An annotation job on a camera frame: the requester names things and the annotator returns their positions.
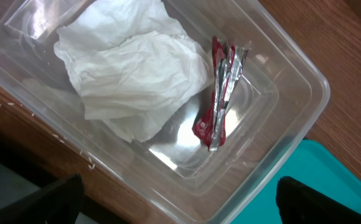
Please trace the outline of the red snack wrapper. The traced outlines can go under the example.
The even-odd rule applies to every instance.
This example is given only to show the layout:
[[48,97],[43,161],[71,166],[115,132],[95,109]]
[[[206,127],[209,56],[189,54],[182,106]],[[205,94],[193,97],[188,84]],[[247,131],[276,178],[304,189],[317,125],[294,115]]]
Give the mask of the red snack wrapper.
[[249,49],[235,45],[231,40],[212,37],[214,90],[210,108],[192,128],[193,133],[208,147],[217,152],[226,141],[225,115],[232,94],[241,78]]

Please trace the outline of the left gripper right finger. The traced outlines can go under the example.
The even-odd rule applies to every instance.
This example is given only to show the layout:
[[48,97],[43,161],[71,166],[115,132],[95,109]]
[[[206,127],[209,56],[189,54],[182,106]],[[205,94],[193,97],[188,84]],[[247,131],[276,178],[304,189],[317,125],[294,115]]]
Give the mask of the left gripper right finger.
[[283,224],[361,224],[361,214],[290,176],[278,181],[276,205]]

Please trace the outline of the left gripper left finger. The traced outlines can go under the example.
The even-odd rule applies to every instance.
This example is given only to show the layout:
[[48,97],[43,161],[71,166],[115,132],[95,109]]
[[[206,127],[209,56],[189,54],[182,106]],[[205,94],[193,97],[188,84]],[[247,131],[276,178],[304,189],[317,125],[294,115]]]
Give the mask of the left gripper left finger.
[[75,223],[84,195],[81,175],[70,175],[0,209],[0,224]]

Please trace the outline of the white napkin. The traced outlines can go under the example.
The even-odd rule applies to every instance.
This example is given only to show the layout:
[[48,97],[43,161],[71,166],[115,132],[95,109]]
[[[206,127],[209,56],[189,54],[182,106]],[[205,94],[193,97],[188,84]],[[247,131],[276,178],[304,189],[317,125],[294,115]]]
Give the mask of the white napkin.
[[57,33],[85,118],[125,141],[154,137],[213,81],[210,57],[159,0],[95,1]]

